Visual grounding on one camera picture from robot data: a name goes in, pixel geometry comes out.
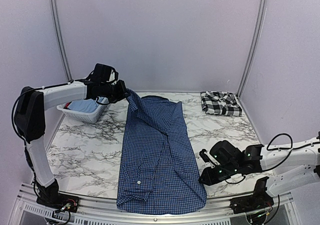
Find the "blue checked shirt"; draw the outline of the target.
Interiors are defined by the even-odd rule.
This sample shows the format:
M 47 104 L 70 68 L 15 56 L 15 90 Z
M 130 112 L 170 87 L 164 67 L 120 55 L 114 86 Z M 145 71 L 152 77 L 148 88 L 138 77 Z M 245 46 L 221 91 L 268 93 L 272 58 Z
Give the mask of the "blue checked shirt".
M 145 215 L 181 215 L 207 202 L 181 102 L 131 92 L 116 206 Z

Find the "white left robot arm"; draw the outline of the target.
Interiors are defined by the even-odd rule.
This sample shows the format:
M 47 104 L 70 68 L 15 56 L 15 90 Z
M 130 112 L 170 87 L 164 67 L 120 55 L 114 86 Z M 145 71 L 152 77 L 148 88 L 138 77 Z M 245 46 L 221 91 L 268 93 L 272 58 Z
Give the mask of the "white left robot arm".
M 34 173 L 40 200 L 53 208 L 60 207 L 64 201 L 45 150 L 45 112 L 64 103 L 100 97 L 107 98 L 108 103 L 114 104 L 129 95 L 130 90 L 123 80 L 102 82 L 78 79 L 47 87 L 26 86 L 22 89 L 14 102 L 11 122 L 14 131 L 24 142 L 26 159 Z

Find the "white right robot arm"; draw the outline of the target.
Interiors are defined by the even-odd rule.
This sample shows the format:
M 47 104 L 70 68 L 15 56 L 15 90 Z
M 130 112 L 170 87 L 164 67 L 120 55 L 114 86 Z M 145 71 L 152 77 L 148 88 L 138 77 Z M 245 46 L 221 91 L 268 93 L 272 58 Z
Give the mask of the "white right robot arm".
M 252 209 L 258 209 L 267 198 L 319 182 L 320 138 L 317 136 L 294 143 L 289 134 L 279 133 L 272 141 L 281 136 L 288 137 L 289 143 L 249 145 L 241 151 L 223 140 L 217 142 L 210 151 L 202 150 L 200 157 L 210 166 L 203 169 L 199 183 L 212 186 L 237 174 L 246 176 L 273 171 L 274 176 L 265 176 L 256 181 L 254 192 L 247 199 Z

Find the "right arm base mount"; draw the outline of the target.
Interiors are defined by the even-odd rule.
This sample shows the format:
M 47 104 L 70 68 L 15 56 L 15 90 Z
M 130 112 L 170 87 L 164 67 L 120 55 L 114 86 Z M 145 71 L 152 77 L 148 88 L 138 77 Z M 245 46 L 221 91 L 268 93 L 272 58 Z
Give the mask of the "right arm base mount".
M 234 214 L 240 214 L 269 208 L 273 205 L 274 200 L 272 198 L 248 195 L 232 198 L 229 207 L 233 210 Z

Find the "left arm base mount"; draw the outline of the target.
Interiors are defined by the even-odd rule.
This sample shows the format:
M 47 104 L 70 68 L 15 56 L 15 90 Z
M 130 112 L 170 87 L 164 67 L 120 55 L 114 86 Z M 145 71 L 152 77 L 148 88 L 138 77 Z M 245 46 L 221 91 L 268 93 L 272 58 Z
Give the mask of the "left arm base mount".
M 69 211 L 76 213 L 79 207 L 80 198 L 78 196 L 58 193 L 57 201 L 49 201 L 44 197 L 38 196 L 36 202 L 50 208 L 54 208 L 60 212 Z

